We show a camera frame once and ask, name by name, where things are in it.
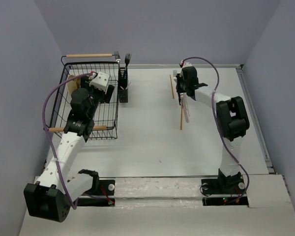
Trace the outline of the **all silver fork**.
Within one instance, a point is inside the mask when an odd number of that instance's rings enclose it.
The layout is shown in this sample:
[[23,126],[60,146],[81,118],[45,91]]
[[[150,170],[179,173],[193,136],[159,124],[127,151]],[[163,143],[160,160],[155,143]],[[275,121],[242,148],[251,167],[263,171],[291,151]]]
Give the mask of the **all silver fork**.
[[120,54],[118,51],[114,51],[114,57],[118,64],[120,64]]

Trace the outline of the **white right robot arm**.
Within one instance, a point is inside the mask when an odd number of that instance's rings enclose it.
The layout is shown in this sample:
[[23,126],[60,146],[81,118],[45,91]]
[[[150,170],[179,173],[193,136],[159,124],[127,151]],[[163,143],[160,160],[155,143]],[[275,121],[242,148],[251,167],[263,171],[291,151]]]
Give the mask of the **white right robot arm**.
[[233,190],[243,193],[247,184],[242,173],[245,169],[239,161],[242,139],[250,127],[246,107],[240,96],[230,97],[199,83],[197,69],[191,64],[174,71],[179,103],[188,115],[186,97],[201,102],[212,109],[217,131],[222,141],[222,161],[216,178],[202,179],[204,195],[230,194]]

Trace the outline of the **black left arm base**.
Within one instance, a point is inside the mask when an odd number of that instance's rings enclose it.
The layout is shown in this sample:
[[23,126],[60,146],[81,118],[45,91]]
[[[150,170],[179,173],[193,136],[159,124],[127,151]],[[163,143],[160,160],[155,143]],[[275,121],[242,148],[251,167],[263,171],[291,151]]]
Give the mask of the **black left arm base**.
[[96,190],[90,190],[78,199],[79,207],[114,207],[115,180],[101,179]]

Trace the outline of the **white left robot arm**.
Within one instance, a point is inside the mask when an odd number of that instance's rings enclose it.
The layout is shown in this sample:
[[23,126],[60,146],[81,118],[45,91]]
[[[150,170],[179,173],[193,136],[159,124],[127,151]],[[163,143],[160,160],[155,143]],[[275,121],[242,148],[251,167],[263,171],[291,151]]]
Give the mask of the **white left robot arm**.
[[30,216],[63,222],[70,209],[76,208],[83,194],[94,194],[100,188],[99,174],[82,169],[71,180],[67,176],[82,147],[94,128],[94,115],[101,103],[109,103],[114,86],[100,90],[86,85],[71,94],[71,110],[58,148],[52,148],[53,158],[35,183],[24,188]]

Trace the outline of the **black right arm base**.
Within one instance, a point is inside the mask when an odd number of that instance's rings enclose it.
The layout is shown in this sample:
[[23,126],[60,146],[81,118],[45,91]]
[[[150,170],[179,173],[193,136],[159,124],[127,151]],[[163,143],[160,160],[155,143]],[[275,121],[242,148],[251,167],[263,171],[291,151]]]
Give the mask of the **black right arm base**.
[[225,183],[222,178],[205,178],[201,180],[199,188],[203,196],[203,206],[249,206],[248,198],[244,193],[243,178],[232,179]]

